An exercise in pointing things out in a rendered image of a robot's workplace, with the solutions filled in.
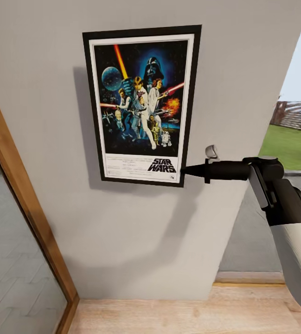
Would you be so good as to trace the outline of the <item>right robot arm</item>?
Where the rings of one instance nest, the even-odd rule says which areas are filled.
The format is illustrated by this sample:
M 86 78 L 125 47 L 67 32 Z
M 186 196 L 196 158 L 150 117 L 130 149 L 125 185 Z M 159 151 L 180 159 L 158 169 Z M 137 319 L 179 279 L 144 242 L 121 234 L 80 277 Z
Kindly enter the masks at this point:
M 205 148 L 205 164 L 181 173 L 210 180 L 245 180 L 256 195 L 273 234 L 287 287 L 301 306 L 301 190 L 283 179 L 284 167 L 274 156 L 220 160 L 215 145 Z

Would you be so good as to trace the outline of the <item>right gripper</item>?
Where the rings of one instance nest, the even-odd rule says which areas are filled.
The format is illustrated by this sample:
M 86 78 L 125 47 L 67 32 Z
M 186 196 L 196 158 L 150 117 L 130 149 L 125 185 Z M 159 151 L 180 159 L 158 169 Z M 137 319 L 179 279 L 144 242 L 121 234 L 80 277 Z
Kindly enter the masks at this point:
M 205 183 L 210 184 L 210 180 L 232 180 L 233 177 L 233 162 L 220 160 L 208 164 L 208 158 L 205 159 L 205 164 L 186 167 L 180 170 L 181 173 L 188 175 L 204 177 Z

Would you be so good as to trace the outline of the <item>poster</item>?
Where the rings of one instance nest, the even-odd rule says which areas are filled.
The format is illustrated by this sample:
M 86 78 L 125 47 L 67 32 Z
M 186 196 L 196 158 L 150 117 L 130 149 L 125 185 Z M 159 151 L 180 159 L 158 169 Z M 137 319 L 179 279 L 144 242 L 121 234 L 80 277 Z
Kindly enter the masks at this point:
M 184 188 L 201 29 L 82 34 L 102 181 Z

